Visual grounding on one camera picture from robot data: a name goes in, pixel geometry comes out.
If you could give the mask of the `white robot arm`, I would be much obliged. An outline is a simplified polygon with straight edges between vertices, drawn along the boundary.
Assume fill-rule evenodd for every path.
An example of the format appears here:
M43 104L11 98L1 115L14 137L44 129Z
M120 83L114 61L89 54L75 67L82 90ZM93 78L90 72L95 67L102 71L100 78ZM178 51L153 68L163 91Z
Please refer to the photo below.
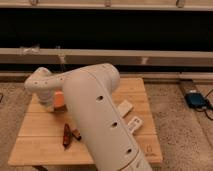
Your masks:
M109 63L60 74L40 67L27 78L25 88L43 104L56 90L63 92L67 110L99 171L152 171L112 100L119 80L118 70Z

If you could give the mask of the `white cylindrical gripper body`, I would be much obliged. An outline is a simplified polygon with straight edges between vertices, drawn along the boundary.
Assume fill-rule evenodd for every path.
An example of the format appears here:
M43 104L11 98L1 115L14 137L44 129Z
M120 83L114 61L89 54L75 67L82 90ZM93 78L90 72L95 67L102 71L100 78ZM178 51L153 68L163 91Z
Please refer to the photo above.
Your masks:
M54 92L50 90L40 91L37 93L39 103L46 107L52 107L54 102Z

